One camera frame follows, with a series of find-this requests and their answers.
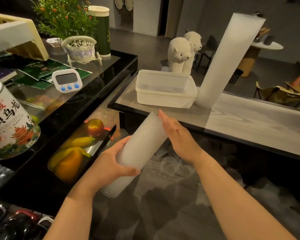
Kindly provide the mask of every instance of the black trash bin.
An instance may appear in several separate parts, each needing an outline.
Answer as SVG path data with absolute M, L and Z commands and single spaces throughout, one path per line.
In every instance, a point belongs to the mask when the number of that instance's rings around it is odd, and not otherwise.
M 228 83 L 236 83 L 236 81 L 240 78 L 243 72 L 244 72 L 243 70 L 236 69 Z

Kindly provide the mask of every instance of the wall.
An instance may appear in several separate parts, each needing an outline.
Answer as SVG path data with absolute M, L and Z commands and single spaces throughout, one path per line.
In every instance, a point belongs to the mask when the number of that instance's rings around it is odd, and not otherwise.
M 161 0 L 133 0 L 133 32 L 157 36 Z
M 221 40 L 234 12 L 265 15 L 264 27 L 271 29 L 275 41 L 284 46 L 279 51 L 263 49 L 261 57 L 295 63 L 300 61 L 300 4 L 287 0 L 206 0 L 201 14 L 199 33 L 203 42 L 210 34 Z
M 186 29 L 197 31 L 205 2 L 206 0 L 183 0 L 176 37 L 183 37 Z
M 109 24 L 111 28 L 117 28 L 120 26 L 120 14 L 116 8 L 114 0 L 90 0 L 91 5 L 103 6 L 110 9 L 109 11 Z

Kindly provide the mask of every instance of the white stuffed animal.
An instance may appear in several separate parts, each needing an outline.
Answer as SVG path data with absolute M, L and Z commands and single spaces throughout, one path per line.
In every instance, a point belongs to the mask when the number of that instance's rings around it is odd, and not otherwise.
M 189 41 L 191 47 L 191 57 L 190 59 L 186 60 L 183 64 L 183 73 L 191 74 L 191 69 L 193 65 L 193 60 L 195 58 L 195 54 L 202 48 L 201 44 L 201 36 L 200 34 L 191 31 L 184 34 L 184 37 Z
M 183 64 L 191 58 L 191 47 L 187 39 L 177 37 L 168 48 L 169 72 L 182 73 Z

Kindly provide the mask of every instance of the black chair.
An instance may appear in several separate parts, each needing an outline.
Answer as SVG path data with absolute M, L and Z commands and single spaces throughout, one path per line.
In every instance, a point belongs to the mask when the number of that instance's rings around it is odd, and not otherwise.
M 209 38 L 208 38 L 208 41 L 207 41 L 206 45 L 204 47 L 202 47 L 202 49 L 200 49 L 197 52 L 197 56 L 196 56 L 196 59 L 195 59 L 194 63 L 197 62 L 198 56 L 201 55 L 199 63 L 198 63 L 197 71 L 199 70 L 200 63 L 202 61 L 202 57 L 205 56 L 206 58 L 209 59 L 208 64 L 207 64 L 207 66 L 206 66 L 206 68 L 204 70 L 204 74 L 206 74 L 206 72 L 207 72 L 207 70 L 209 68 L 209 65 L 210 65 L 210 63 L 212 61 L 212 58 L 213 58 L 214 54 L 216 53 L 216 50 L 217 50 L 218 46 L 219 46 L 218 41 L 212 35 L 210 35 Z M 211 51 L 212 52 L 211 56 L 209 56 L 208 54 L 206 54 L 206 51 Z

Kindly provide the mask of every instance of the round table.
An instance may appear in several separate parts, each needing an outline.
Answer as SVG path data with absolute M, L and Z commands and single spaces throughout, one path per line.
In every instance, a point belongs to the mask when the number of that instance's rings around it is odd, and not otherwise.
M 261 49 L 282 50 L 283 48 L 284 47 L 281 44 L 278 44 L 276 42 L 272 42 L 270 45 L 266 45 L 260 42 L 252 42 L 243 59 L 240 61 L 240 64 L 238 65 L 238 69 L 243 70 L 243 74 L 241 75 L 241 77 L 249 76 Z

